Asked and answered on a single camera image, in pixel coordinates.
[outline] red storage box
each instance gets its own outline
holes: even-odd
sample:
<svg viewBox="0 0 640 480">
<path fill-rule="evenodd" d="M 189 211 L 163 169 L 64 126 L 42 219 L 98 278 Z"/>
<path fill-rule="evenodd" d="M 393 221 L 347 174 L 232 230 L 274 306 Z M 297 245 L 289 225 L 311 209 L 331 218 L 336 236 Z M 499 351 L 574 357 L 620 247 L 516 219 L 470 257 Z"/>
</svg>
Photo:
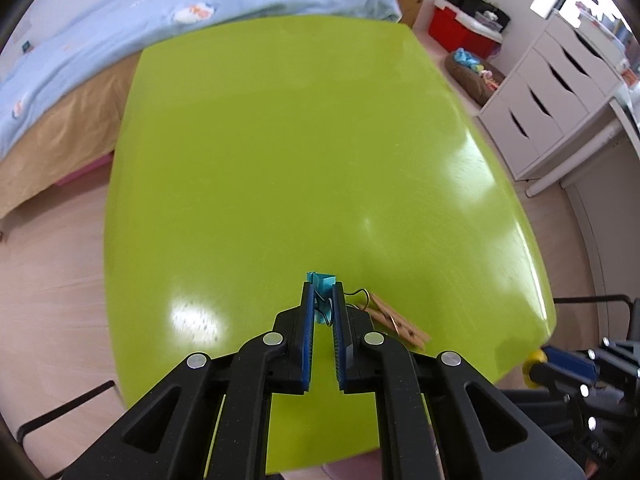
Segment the red storage box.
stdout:
<svg viewBox="0 0 640 480">
<path fill-rule="evenodd" d="M 436 1 L 429 35 L 448 52 L 462 47 L 487 58 L 502 44 L 502 35 L 467 16 L 445 0 Z"/>
</svg>

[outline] silver screw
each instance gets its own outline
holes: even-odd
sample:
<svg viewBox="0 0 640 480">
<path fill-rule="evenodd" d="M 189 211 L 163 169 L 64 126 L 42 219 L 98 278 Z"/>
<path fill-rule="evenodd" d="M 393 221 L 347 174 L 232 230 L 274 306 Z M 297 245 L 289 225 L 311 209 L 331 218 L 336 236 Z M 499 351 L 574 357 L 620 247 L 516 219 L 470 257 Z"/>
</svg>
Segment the silver screw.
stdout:
<svg viewBox="0 0 640 480">
<path fill-rule="evenodd" d="M 202 368 L 205 364 L 207 364 L 207 356 L 204 354 L 191 354 L 187 357 L 187 366 L 189 368 Z"/>
<path fill-rule="evenodd" d="M 382 345 L 385 337 L 380 332 L 367 332 L 364 335 L 364 342 L 370 345 Z"/>
<path fill-rule="evenodd" d="M 264 335 L 264 337 L 262 338 L 262 342 L 268 346 L 276 346 L 282 343 L 283 339 L 284 338 L 282 337 L 281 333 L 269 332 L 268 334 Z"/>
<path fill-rule="evenodd" d="M 455 352 L 444 352 L 444 354 L 440 357 L 441 361 L 447 366 L 458 366 L 462 362 L 462 357 L 460 357 Z"/>
</svg>

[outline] blue blanket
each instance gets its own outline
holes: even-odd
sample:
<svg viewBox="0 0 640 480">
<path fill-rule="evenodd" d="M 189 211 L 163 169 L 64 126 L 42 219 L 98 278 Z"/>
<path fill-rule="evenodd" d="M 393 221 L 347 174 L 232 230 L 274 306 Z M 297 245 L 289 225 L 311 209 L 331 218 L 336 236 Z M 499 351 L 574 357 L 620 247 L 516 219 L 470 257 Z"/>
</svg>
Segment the blue blanket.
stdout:
<svg viewBox="0 0 640 480">
<path fill-rule="evenodd" d="M 124 57 L 199 28 L 285 14 L 400 18 L 396 0 L 108 0 L 37 45 L 2 83 L 0 159 L 61 97 Z"/>
</svg>

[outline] white drawer cabinet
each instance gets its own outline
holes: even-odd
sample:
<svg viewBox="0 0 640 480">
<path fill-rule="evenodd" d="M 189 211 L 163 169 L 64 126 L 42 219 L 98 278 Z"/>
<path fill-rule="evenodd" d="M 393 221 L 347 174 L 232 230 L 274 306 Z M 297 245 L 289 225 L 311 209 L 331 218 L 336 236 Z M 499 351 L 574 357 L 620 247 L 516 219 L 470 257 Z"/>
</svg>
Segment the white drawer cabinet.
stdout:
<svg viewBox="0 0 640 480">
<path fill-rule="evenodd" d="M 624 84 L 558 14 L 480 111 L 517 180 L 534 178 Z"/>
</svg>

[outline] drawer handle slot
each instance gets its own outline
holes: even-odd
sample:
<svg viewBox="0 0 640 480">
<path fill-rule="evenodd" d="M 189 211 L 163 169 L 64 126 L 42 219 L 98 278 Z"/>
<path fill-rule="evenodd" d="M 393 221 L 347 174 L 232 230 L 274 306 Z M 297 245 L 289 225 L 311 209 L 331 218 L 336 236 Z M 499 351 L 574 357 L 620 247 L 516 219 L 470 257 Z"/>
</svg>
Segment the drawer handle slot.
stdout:
<svg viewBox="0 0 640 480">
<path fill-rule="evenodd" d="M 580 66 L 580 63 L 578 63 L 575 59 L 574 56 L 572 56 L 571 54 L 569 54 L 564 48 L 562 49 L 562 51 L 564 52 L 565 57 L 569 60 L 569 62 L 575 66 L 575 69 L 578 72 L 583 73 L 584 75 L 588 75 L 585 70 Z"/>
<path fill-rule="evenodd" d="M 551 117 L 551 114 L 549 113 L 549 110 L 547 110 L 545 108 L 545 105 L 542 104 L 540 99 L 538 99 L 538 96 L 534 94 L 534 92 L 533 92 L 533 90 L 531 88 L 529 88 L 529 92 L 531 92 L 531 97 L 533 97 L 533 100 L 540 107 L 540 109 L 542 110 L 542 113 L 548 115 L 549 117 Z"/>
<path fill-rule="evenodd" d="M 596 50 L 585 40 L 580 34 L 578 34 L 574 30 L 575 37 L 578 38 L 578 41 L 584 45 L 584 47 L 591 52 L 595 57 L 602 59 L 602 56 L 596 52 Z"/>
<path fill-rule="evenodd" d="M 554 77 L 558 79 L 558 82 L 564 87 L 564 89 L 574 94 L 575 92 L 571 90 L 571 87 L 566 83 L 564 79 L 562 79 L 562 76 L 558 72 L 556 72 L 556 69 L 549 64 L 548 64 L 548 67 L 549 67 L 549 70 L 551 70 L 551 73 L 554 75 Z"/>
<path fill-rule="evenodd" d="M 524 129 L 522 128 L 522 126 L 520 126 L 520 123 L 518 122 L 518 120 L 516 119 L 516 116 L 513 115 L 513 112 L 509 112 L 511 114 L 511 119 L 513 119 L 513 122 L 515 123 L 515 125 L 518 127 L 518 129 L 520 130 L 520 133 L 523 134 L 525 137 L 527 137 L 527 139 L 529 139 L 529 136 L 525 133 Z"/>
</svg>

